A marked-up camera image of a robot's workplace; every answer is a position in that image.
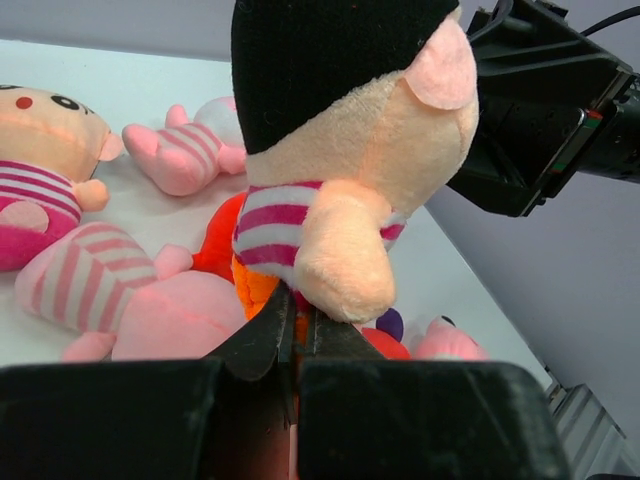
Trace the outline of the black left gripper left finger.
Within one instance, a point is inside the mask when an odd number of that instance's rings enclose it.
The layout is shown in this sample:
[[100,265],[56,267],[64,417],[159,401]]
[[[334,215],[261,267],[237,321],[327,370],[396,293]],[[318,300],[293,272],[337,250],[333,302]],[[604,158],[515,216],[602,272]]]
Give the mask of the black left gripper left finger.
[[293,381],[296,307],[289,288],[279,282],[256,316],[205,357],[219,369],[214,382],[225,377],[255,382],[272,369],[285,383]]

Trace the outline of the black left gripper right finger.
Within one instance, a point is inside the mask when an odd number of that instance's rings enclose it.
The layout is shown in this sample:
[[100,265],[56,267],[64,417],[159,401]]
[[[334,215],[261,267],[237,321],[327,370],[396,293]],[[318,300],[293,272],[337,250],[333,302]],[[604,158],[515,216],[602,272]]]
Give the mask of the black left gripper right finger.
[[336,322],[313,308],[304,352],[316,359],[385,360],[353,324]]

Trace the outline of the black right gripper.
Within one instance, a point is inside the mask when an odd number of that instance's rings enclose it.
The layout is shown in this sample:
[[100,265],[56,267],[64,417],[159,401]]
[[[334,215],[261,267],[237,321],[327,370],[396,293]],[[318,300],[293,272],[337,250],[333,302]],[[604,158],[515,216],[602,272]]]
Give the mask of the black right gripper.
[[577,172],[639,180],[639,75],[566,22],[548,1],[499,1],[467,35],[480,122],[451,189],[521,217]]

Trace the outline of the boy doll orange pants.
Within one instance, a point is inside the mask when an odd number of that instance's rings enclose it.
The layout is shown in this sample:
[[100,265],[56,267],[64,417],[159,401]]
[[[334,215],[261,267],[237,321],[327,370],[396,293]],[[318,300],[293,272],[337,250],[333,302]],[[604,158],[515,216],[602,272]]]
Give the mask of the boy doll orange pants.
[[234,273],[366,323],[395,301],[389,250],[460,169],[478,118],[455,1],[239,1],[232,80],[248,191]]

